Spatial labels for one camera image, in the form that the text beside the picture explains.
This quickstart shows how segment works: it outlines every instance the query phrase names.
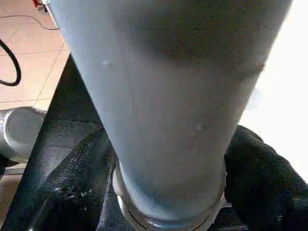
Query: wire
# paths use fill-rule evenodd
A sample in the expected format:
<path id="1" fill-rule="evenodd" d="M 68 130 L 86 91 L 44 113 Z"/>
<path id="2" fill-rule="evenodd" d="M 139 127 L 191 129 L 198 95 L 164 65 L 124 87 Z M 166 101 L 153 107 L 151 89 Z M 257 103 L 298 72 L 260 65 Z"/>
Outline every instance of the wire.
<path id="1" fill-rule="evenodd" d="M 0 79 L 0 84 L 3 84 L 5 86 L 14 87 L 17 86 L 21 81 L 21 69 L 20 65 L 13 54 L 13 52 L 8 48 L 8 46 L 0 39 L 0 46 L 7 52 L 9 57 L 11 58 L 12 62 L 14 63 L 15 69 L 16 69 L 16 80 L 14 82 L 6 82 Z"/>
<path id="2" fill-rule="evenodd" d="M 45 30 L 60 30 L 60 28 L 48 28 L 45 27 L 40 20 L 36 19 L 35 17 L 29 16 L 29 15 L 8 15 L 8 16 L 1 16 L 0 18 L 14 18 L 14 17 L 25 17 L 25 18 L 32 18 L 33 20 L 37 21 L 38 24 L 44 28 Z"/>

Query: gray pvc pipe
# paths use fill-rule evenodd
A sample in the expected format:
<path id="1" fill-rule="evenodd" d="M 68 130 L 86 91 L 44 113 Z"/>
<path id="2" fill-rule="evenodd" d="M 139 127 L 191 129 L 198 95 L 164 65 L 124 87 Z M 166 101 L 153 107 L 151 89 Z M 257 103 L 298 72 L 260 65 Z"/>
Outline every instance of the gray pvc pipe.
<path id="1" fill-rule="evenodd" d="M 223 156 L 291 0 L 52 0 L 131 200 L 149 218 L 219 200 Z"/>

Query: tiled floor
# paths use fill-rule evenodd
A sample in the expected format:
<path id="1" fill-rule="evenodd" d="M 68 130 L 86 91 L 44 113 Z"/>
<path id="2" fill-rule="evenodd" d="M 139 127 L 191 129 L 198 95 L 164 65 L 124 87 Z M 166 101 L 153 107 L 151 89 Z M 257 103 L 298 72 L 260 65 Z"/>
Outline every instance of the tiled floor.
<path id="1" fill-rule="evenodd" d="M 51 17 L 39 12 L 32 0 L 0 0 L 0 16 L 13 14 L 30 15 L 44 26 L 54 27 Z M 6 18 L 0 19 L 0 39 L 16 55 L 22 69 L 22 80 L 17 87 L 0 85 L 0 110 L 20 106 L 47 110 L 69 55 L 61 31 L 45 30 L 29 18 Z M 0 48 L 0 79 L 15 78 L 13 63 Z M 6 176 L 0 183 L 0 227 L 20 179 L 21 176 Z"/>

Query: tile grout line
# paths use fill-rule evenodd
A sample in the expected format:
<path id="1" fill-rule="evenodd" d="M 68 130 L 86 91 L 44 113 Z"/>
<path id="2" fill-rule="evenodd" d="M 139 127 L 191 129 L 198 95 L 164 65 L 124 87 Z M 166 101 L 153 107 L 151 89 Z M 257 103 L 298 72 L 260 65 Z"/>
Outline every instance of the tile grout line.
<path id="1" fill-rule="evenodd" d="M 47 53 L 47 52 L 55 52 L 55 51 L 62 51 L 62 50 L 35 51 L 35 52 L 27 52 L 27 53 L 14 53 L 14 55 L 37 54 L 37 53 Z"/>
<path id="2" fill-rule="evenodd" d="M 37 97 L 36 101 L 39 100 L 39 96 L 42 94 L 42 91 L 43 91 L 43 89 L 44 89 L 44 87 L 45 87 L 45 85 L 46 85 L 46 83 L 47 83 L 47 80 L 48 80 L 48 78 L 49 78 L 49 76 L 50 76 L 50 74 L 51 74 L 51 71 L 52 71 L 52 69 L 53 69 L 53 67 L 54 67 L 54 65 L 55 65 L 55 63 L 56 63 L 56 61 L 57 61 L 57 59 L 58 59 L 58 57 L 59 57 L 59 55 L 60 55 L 60 52 L 61 52 L 61 51 L 58 51 L 57 57 L 55 58 L 55 60 L 54 60 L 54 62 L 53 62 L 53 64 L 52 64 L 52 66 L 51 66 L 51 69 L 50 69 L 50 71 L 49 71 L 49 73 L 48 73 L 48 75 L 47 75 L 47 78 L 46 78 L 46 80 L 45 80 L 45 82 L 44 82 L 44 84 L 43 84 L 42 89 L 40 90 L 40 92 L 39 92 L 39 94 L 38 94 L 38 97 Z"/>
<path id="3" fill-rule="evenodd" d="M 1 103 L 19 103 L 19 102 L 31 102 L 31 101 L 36 101 L 36 100 L 14 100 L 14 101 L 3 101 Z"/>

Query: black surface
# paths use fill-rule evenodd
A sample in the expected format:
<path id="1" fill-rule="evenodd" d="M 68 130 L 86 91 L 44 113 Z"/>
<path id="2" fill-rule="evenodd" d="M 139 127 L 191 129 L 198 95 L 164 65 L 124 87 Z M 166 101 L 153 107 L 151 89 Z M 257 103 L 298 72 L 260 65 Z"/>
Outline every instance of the black surface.
<path id="1" fill-rule="evenodd" d="M 25 216 L 31 219 L 32 214 L 24 214 L 25 207 L 31 206 L 33 201 L 30 198 L 33 198 L 48 175 L 70 151 L 101 126 L 98 114 L 70 56 L 1 230 L 23 230 L 19 221 Z M 212 230 L 224 229 L 247 230 L 232 208 L 221 210 L 212 227 Z M 111 171 L 97 230 L 132 230 L 117 205 L 116 195 L 112 189 Z"/>

